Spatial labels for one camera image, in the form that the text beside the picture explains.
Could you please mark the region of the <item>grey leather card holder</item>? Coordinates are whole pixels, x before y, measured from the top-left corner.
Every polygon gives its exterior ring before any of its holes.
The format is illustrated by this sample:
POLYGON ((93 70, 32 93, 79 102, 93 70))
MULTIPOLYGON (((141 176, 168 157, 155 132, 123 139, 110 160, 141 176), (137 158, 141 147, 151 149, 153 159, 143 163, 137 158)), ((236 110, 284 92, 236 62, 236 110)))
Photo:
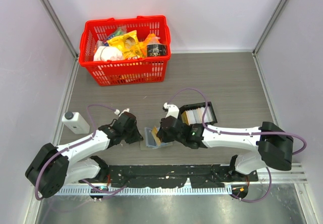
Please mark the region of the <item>grey leather card holder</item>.
POLYGON ((158 145, 151 131, 152 131, 151 128, 147 128, 147 127, 144 128, 144 140, 140 142, 141 150, 153 150, 153 149, 173 146, 173 142, 161 143, 160 145, 158 145))

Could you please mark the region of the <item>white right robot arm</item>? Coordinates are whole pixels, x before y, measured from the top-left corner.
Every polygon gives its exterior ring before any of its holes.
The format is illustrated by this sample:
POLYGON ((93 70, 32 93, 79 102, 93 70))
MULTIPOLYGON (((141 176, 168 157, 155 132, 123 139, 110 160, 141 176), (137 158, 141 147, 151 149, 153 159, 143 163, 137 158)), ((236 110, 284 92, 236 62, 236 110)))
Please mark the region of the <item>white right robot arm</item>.
POLYGON ((163 142, 180 142, 191 149, 227 147, 247 150, 234 155, 228 175, 239 181, 255 170, 270 167, 279 171, 292 168, 293 137, 271 122, 253 128, 220 128, 203 124, 187 125, 173 116, 162 119, 156 134, 163 142))

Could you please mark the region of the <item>black card box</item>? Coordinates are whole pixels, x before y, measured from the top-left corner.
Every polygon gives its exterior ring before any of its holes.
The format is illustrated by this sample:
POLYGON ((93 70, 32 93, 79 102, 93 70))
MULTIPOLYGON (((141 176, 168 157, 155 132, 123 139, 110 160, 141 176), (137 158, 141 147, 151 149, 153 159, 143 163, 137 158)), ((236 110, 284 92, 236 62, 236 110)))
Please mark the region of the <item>black card box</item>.
MULTIPOLYGON (((178 116, 178 118, 180 119, 180 120, 182 120, 182 117, 181 117, 181 114, 185 111, 185 110, 189 110, 189 109, 196 109, 196 108, 199 108, 199 107, 205 107, 205 103, 204 102, 202 102, 202 103, 195 103, 195 104, 186 104, 186 105, 184 105, 184 106, 182 106, 182 107, 180 107, 179 108, 179 116, 178 116)), ((208 107, 211 107, 211 111, 212 111, 212 113, 213 113, 213 115, 215 116, 215 118, 216 118, 216 115, 215 115, 215 112, 214 112, 214 109, 213 109, 213 106, 212 106, 212 103, 209 101, 208 102, 208 107)))

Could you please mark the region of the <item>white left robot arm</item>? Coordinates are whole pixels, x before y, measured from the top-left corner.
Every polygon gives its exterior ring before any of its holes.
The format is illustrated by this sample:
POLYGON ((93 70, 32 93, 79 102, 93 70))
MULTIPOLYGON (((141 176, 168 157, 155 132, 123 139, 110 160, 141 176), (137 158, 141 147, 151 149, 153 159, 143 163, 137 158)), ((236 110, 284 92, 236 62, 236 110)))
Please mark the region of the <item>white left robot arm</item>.
POLYGON ((125 141, 142 141, 136 117, 127 111, 109 125, 92 134, 61 146, 43 145, 25 172, 35 187, 37 200, 50 198, 64 185, 78 181, 103 183, 108 179, 108 164, 95 153, 125 141))

